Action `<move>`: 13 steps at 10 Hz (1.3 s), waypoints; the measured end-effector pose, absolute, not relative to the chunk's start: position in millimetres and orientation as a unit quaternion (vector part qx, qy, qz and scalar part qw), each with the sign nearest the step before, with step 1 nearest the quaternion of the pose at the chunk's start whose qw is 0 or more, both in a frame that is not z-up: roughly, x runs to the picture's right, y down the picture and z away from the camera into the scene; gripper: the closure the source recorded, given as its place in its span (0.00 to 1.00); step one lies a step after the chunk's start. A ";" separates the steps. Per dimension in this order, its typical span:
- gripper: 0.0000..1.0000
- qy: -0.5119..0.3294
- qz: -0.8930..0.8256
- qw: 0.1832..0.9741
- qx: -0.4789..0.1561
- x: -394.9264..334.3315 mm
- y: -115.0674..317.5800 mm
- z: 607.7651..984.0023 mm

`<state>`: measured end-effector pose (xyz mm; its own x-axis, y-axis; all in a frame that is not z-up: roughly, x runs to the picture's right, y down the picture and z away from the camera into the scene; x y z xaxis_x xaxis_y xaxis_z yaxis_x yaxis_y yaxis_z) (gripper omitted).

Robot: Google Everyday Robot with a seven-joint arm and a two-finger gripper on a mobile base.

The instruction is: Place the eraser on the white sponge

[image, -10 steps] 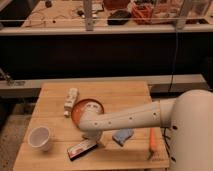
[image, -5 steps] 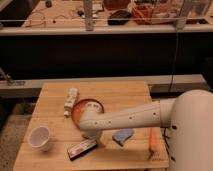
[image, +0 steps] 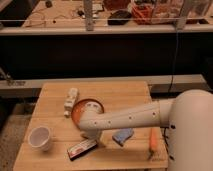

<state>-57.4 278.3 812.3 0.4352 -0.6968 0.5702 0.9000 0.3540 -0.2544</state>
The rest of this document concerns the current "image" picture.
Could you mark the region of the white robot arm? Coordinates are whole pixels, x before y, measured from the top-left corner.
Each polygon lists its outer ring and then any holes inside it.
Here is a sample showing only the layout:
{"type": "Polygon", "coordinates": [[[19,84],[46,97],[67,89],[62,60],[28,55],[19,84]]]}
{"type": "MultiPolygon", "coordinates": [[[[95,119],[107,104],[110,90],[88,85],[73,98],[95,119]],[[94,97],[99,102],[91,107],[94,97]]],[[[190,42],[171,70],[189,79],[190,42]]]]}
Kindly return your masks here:
{"type": "Polygon", "coordinates": [[[87,109],[82,131],[169,128],[168,171],[213,171],[213,94],[199,89],[106,114],[87,109]]]}

